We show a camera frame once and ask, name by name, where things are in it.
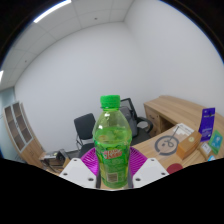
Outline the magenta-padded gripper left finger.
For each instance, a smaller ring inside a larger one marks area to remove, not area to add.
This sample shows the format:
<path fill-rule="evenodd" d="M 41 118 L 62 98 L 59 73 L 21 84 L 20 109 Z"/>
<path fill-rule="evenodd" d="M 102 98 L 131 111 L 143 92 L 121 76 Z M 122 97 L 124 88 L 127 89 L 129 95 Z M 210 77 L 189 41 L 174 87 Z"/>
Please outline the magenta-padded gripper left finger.
<path fill-rule="evenodd" d="M 81 158 L 73 158 L 61 172 L 60 177 L 84 188 L 99 188 L 100 168 L 96 150 L 92 148 Z"/>

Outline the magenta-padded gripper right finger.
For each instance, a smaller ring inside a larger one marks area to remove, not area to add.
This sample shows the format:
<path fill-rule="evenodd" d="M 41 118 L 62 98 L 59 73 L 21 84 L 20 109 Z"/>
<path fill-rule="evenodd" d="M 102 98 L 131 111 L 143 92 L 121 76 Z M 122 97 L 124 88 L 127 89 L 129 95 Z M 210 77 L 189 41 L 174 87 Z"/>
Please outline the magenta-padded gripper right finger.
<path fill-rule="evenodd" d="M 128 187 L 140 188 L 157 181 L 169 173 L 156 158 L 147 158 L 137 149 L 130 148 Z"/>

